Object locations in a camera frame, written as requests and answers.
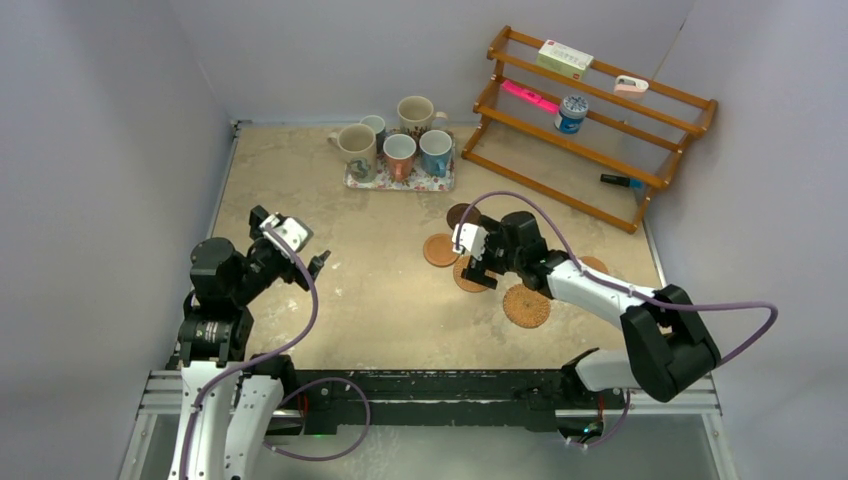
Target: cork coaster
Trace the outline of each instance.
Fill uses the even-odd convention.
[[[459,220],[462,219],[462,214],[465,213],[465,210],[468,208],[467,203],[457,203],[452,206],[450,210],[448,210],[447,221],[448,226],[451,227],[451,230],[456,228],[456,225],[459,223]],[[465,223],[473,223],[474,225],[480,225],[480,210],[477,210],[477,207],[471,209],[468,212],[468,218],[465,219]]]
[[[465,267],[468,266],[469,261],[471,261],[471,257],[466,255],[466,256],[460,258],[459,260],[457,260],[456,263],[453,264],[453,280],[456,282],[456,284],[457,284],[457,286],[459,286],[459,288],[465,290],[466,292],[469,292],[469,293],[485,292],[486,290],[488,290],[488,288],[484,287],[483,285],[480,285],[479,283],[474,283],[470,280],[466,280],[466,279],[462,278],[462,270]],[[494,272],[490,272],[488,270],[486,270],[486,276],[492,277],[492,278],[498,278],[497,275]]]
[[[424,242],[424,258],[435,267],[447,267],[459,258],[453,253],[453,242],[447,233],[437,233]]]
[[[607,275],[609,275],[609,269],[606,265],[604,265],[604,262],[598,260],[595,257],[580,257],[580,262],[589,268],[594,268],[595,270],[601,273],[606,273]]]
[[[504,295],[504,313],[512,323],[523,328],[536,328],[551,314],[551,301],[524,285],[510,287]]]

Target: gray wall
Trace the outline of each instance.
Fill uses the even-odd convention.
[[[652,207],[669,281],[781,309],[716,373],[746,479],[846,475],[846,18],[838,0],[699,0],[659,76],[721,102]],[[764,314],[705,317],[728,351]]]
[[[394,119],[415,94],[476,121],[471,105],[494,66],[486,49],[506,24],[650,76],[694,0],[171,3],[232,117],[312,122]]]
[[[229,147],[167,0],[0,4],[0,470],[115,478]]]

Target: marble table surface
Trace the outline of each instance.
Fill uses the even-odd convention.
[[[447,193],[353,190],[342,183],[344,165],[325,138],[330,127],[247,127],[241,132],[214,235],[245,252],[248,213],[255,205],[296,216],[315,232],[302,255],[332,251],[317,288],[318,320],[290,351],[298,368],[450,369],[558,368],[591,347],[620,348],[620,331],[573,305],[555,302],[550,319],[528,330],[504,315],[502,299],[515,275],[497,290],[466,293],[451,268],[436,268],[422,255],[424,240],[449,233],[454,204],[492,190],[511,190],[539,203],[557,222],[574,251],[606,263],[628,282],[659,286],[643,230],[622,232],[465,160]],[[454,127],[464,145],[473,127]],[[526,135],[492,127],[480,143],[487,157],[512,162],[534,178],[613,211],[632,211],[627,189],[597,182],[598,168]],[[494,218],[527,209],[498,197],[481,211]],[[549,247],[560,248],[547,225]],[[265,352],[296,336],[309,317],[309,294],[277,281],[251,305],[255,325],[249,354]]]

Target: wooden shelf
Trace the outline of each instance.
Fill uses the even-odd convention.
[[[494,73],[492,74],[489,83],[486,85],[483,91],[480,92],[480,96],[478,96],[477,100],[474,102],[474,112],[479,113],[482,118],[480,126],[477,128],[477,131],[474,133],[474,135],[472,135],[468,143],[465,145],[465,148],[462,150],[462,157],[474,163],[477,163],[478,165],[486,167],[496,173],[513,179],[516,182],[521,183],[522,185],[525,185],[529,188],[532,188],[540,193],[543,193],[556,200],[559,200],[582,212],[600,218],[601,220],[604,220],[605,222],[610,223],[611,225],[621,228],[622,230],[625,230],[630,233],[635,232],[639,228],[639,223],[641,223],[642,218],[645,215],[645,212],[647,210],[648,204],[651,201],[652,196],[656,192],[668,187],[668,185],[671,183],[671,180],[674,177],[674,174],[676,173],[680,161],[683,157],[684,150],[689,147],[689,145],[691,145],[693,141],[698,138],[701,138],[710,128],[713,117],[715,115],[716,107],[718,106],[718,102],[716,102],[715,100],[705,100],[695,95],[678,90],[674,87],[670,87],[662,83],[645,79],[648,81],[651,91],[666,97],[673,98],[675,100],[686,103],[701,110],[701,114],[699,115],[697,122],[686,122],[674,116],[632,102],[628,99],[618,97],[605,90],[601,90],[597,87],[587,85],[585,83],[579,82],[572,78],[560,75],[556,72],[547,70],[543,67],[522,60],[518,57],[509,55],[506,53],[506,47],[510,40],[524,45],[528,45],[535,49],[541,48],[541,46],[544,44],[543,40],[531,37],[520,32],[516,32],[512,30],[509,26],[505,26],[503,29],[501,29],[500,33],[498,33],[495,39],[492,40],[492,43],[489,45],[489,50],[486,53],[486,56],[490,60],[496,61]],[[586,92],[587,94],[593,95],[594,97],[597,97],[601,100],[613,103],[615,105],[619,105],[628,110],[644,115],[648,118],[652,118],[667,125],[671,125],[672,127],[684,132],[683,138],[678,143],[674,143],[664,138],[658,137],[652,133],[633,127],[632,125],[620,122],[606,115],[590,110],[586,116],[586,118],[588,118],[589,120],[613,128],[632,137],[639,138],[640,140],[646,141],[648,143],[651,143],[669,151],[668,157],[663,162],[657,174],[645,172],[639,168],[627,164],[626,162],[612,158],[609,155],[597,152],[586,146],[580,145],[574,140],[570,140],[566,136],[560,134],[559,132],[540,128],[536,125],[519,120],[518,118],[515,118],[512,115],[498,110],[497,98],[501,90],[500,86],[505,80],[509,80],[510,82],[514,83],[515,85],[518,85],[521,88],[530,90],[536,93],[537,95],[540,95],[544,99],[556,103],[557,105],[562,101],[562,98],[556,95],[547,93],[530,85],[526,85],[524,83],[505,77],[505,65],[513,65],[519,67],[526,71],[535,73],[541,77],[548,78],[563,85],[567,85],[577,90]],[[590,65],[590,68],[611,76],[629,75],[631,77],[644,78],[639,75],[630,73],[626,70],[622,70],[618,67],[601,62],[599,60],[594,60]],[[647,188],[635,216],[632,219],[618,218],[614,215],[604,212],[603,210],[583,203],[571,196],[554,190],[548,186],[543,185],[540,182],[523,176],[513,170],[498,165],[474,153],[474,146],[477,144],[477,142],[479,142],[480,137],[486,132],[486,129],[489,127],[489,124],[492,121],[497,121],[499,123],[508,125],[512,128],[533,135],[534,137],[545,140],[546,142],[549,142],[553,145],[562,147],[568,151],[581,155],[612,170],[620,172],[622,175],[626,175],[628,177],[642,181],[643,183],[645,183],[645,185],[647,185]]]

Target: blue mug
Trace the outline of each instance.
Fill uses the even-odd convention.
[[[386,141],[386,121],[379,115],[368,115],[359,123],[368,125],[377,136],[377,155],[383,153],[383,143]]]
[[[418,140],[421,148],[421,168],[435,177],[448,173],[448,162],[453,154],[453,138],[443,130],[430,130]]]

